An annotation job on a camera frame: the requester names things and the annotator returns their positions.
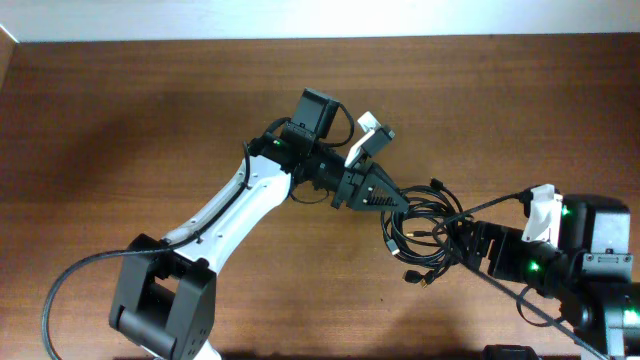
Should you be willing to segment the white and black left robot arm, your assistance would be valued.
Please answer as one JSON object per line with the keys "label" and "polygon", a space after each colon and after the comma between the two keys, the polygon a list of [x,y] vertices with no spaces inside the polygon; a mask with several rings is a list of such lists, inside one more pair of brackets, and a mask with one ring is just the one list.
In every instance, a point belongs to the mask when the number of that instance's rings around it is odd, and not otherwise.
{"label": "white and black left robot arm", "polygon": [[122,263],[109,324],[158,359],[216,359],[217,277],[234,250],[295,187],[310,182],[331,205],[405,211],[408,201],[373,161],[394,131],[369,112],[350,121],[363,137],[342,156],[329,133],[338,100],[307,88],[295,112],[251,140],[231,180],[194,216],[160,240],[138,235]]}

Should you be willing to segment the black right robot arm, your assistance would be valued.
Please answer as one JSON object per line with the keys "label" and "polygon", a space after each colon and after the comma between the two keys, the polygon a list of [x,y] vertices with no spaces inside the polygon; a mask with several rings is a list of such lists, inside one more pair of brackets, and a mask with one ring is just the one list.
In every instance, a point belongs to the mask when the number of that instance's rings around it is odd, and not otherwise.
{"label": "black right robot arm", "polygon": [[526,207],[525,230],[476,223],[466,261],[489,261],[494,279],[556,299],[560,317],[584,347],[584,356],[639,356],[639,285],[632,279],[631,212],[621,200],[593,194],[559,198],[541,224]]}

